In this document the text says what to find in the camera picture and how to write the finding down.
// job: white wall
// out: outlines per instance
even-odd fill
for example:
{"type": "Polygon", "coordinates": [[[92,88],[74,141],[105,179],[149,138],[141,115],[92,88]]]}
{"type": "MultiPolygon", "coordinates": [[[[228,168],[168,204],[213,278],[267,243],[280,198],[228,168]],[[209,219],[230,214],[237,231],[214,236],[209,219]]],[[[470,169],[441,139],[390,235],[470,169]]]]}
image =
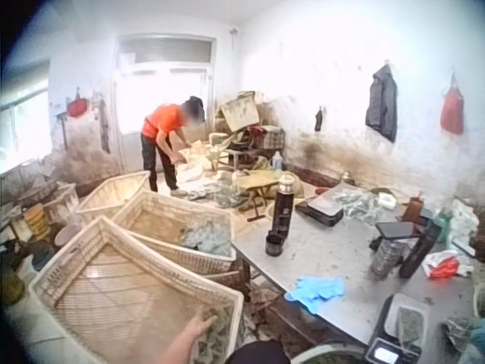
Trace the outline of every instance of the white wall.
{"type": "Polygon", "coordinates": [[[233,26],[214,20],[168,14],[118,14],[101,19],[98,37],[91,42],[78,43],[67,32],[36,34],[27,29],[12,50],[6,67],[19,67],[34,61],[51,59],[49,99],[52,107],[65,104],[65,97],[74,97],[76,87],[83,96],[92,90],[109,96],[111,66],[115,39],[127,34],[167,33],[205,36],[216,39],[214,67],[215,100],[239,91],[239,41],[229,34],[233,26]]]}
{"type": "Polygon", "coordinates": [[[479,190],[485,203],[485,7],[474,0],[298,0],[242,26],[242,88],[262,91],[287,132],[286,162],[431,199],[479,190]],[[365,126],[372,74],[390,60],[395,144],[365,126]],[[465,134],[440,129],[452,68],[465,134]],[[318,106],[327,108],[314,132],[318,106]]]}

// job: black cup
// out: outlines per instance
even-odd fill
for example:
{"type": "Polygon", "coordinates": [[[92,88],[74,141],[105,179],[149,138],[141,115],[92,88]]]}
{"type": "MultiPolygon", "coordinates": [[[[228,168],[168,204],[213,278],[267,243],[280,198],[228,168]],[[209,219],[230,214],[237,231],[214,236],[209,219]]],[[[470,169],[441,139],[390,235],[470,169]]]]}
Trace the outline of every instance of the black cup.
{"type": "Polygon", "coordinates": [[[283,252],[285,237],[274,231],[268,231],[266,236],[266,254],[269,256],[280,256],[283,252]]]}

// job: dark jacket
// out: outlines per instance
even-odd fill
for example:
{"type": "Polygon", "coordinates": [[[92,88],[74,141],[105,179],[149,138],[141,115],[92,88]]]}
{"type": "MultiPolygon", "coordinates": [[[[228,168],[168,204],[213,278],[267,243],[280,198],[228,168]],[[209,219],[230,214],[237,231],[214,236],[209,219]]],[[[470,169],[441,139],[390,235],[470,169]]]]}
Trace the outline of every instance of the dark jacket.
{"type": "Polygon", "coordinates": [[[365,124],[394,143],[397,133],[397,85],[388,64],[374,74],[365,124]]]}

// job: ceiling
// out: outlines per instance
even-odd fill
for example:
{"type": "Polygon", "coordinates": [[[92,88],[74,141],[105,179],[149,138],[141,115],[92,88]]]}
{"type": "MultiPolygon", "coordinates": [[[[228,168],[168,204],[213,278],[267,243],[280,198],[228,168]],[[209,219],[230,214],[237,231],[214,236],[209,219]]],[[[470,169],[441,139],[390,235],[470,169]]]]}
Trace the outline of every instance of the ceiling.
{"type": "Polygon", "coordinates": [[[282,0],[98,0],[96,7],[105,11],[132,11],[178,14],[241,24],[260,11],[282,0]]]}
{"type": "Polygon", "coordinates": [[[176,14],[218,20],[240,25],[253,15],[282,0],[51,0],[39,9],[29,28],[36,32],[51,32],[72,25],[76,9],[79,20],[93,24],[95,20],[140,17],[146,14],[176,14]]]}

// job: human hand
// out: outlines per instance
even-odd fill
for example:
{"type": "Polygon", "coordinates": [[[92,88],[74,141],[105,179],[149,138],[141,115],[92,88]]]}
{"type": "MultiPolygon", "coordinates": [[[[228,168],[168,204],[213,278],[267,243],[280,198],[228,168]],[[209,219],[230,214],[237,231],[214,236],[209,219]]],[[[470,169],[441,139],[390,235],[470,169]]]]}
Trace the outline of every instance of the human hand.
{"type": "Polygon", "coordinates": [[[184,329],[184,333],[192,340],[196,340],[201,337],[205,331],[214,324],[217,320],[217,316],[212,316],[207,320],[202,317],[202,307],[197,309],[196,315],[189,321],[184,329]]]}
{"type": "Polygon", "coordinates": [[[182,154],[180,154],[179,152],[175,152],[173,155],[170,156],[170,162],[172,163],[172,165],[175,165],[176,163],[187,163],[187,160],[182,154]]]}

